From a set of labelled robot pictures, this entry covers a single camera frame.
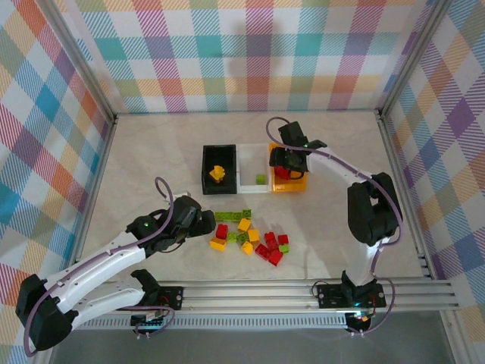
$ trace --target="marble surface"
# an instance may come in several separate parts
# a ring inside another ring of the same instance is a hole
[[[310,140],[324,141],[353,165],[390,173],[374,114],[369,111],[121,116],[83,256],[105,245],[137,216],[166,208],[153,182],[160,175],[175,193],[191,192],[204,209],[251,209],[261,235],[269,230],[289,235],[290,253],[275,268],[255,254],[242,253],[236,244],[220,253],[209,247],[211,236],[197,237],[174,253],[154,254],[124,274],[146,268],[160,281],[338,278],[358,244],[346,223],[346,189],[325,177],[309,175],[304,193],[202,195],[202,146],[269,143],[264,126],[275,115],[299,121]],[[276,135],[280,125],[274,122]],[[377,273],[382,277],[421,275],[410,234],[400,245],[385,249]]]

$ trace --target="yellow toy figure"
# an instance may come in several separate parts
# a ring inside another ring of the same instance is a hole
[[[220,165],[215,165],[214,169],[209,172],[209,175],[214,180],[214,182],[218,184],[224,179],[226,172],[224,171],[224,168],[222,168]]]

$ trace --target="red block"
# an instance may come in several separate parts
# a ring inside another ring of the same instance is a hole
[[[268,260],[271,255],[270,250],[263,244],[259,244],[256,247],[255,253],[258,254],[260,257],[262,257],[264,260]]]
[[[281,258],[283,258],[283,253],[279,250],[274,250],[273,252],[271,252],[271,255],[270,255],[268,261],[269,261],[269,263],[271,263],[272,265],[277,267]]]
[[[270,231],[269,233],[266,233],[264,235],[264,241],[268,243],[268,240],[276,240],[276,237],[274,236],[274,232]]]
[[[271,239],[271,240],[268,240],[266,242],[266,244],[268,245],[268,249],[270,250],[270,252],[272,252],[273,250],[278,250],[278,242],[276,241],[276,239]]]
[[[228,230],[229,230],[229,228],[227,227],[227,225],[219,224],[219,226],[217,226],[217,230],[215,232],[215,237],[218,238],[218,239],[226,240]]]
[[[288,235],[278,235],[278,243],[280,245],[284,245],[284,244],[288,244],[289,241],[288,241]]]

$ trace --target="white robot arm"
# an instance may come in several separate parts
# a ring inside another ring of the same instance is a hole
[[[202,211],[190,196],[181,196],[169,210],[136,218],[105,247],[68,269],[44,280],[37,275],[26,278],[20,286],[16,313],[28,333],[24,336],[27,355],[35,353],[29,347],[47,350],[79,325],[107,312],[128,306],[160,306],[166,293],[146,270],[100,284],[156,252],[169,253],[169,246],[179,244],[177,249],[186,238],[214,229],[214,213]]]

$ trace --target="plaid backdrop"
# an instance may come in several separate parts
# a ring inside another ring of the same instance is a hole
[[[439,278],[485,362],[485,0],[455,0],[390,127]]]
[[[0,0],[0,363],[21,281],[66,264],[108,123],[34,0]]]
[[[114,108],[143,113],[376,108],[433,0],[57,3]]]

